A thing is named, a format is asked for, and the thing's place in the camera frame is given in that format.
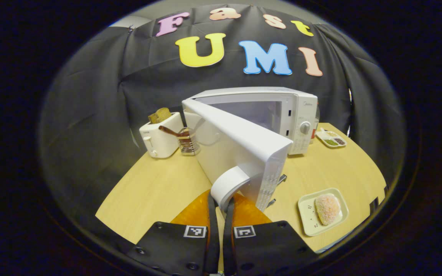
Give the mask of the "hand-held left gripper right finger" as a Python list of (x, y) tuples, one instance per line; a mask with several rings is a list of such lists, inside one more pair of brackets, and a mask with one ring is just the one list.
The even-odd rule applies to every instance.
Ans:
[(316, 260), (317, 254), (289, 222), (272, 222), (240, 194), (230, 199), (223, 231), (227, 276), (298, 276)]

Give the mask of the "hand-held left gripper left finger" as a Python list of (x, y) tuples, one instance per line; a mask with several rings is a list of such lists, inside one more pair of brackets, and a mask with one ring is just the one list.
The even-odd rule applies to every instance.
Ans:
[(170, 223), (154, 222), (127, 255), (170, 276), (215, 274), (220, 242), (216, 203), (211, 191), (199, 195)]

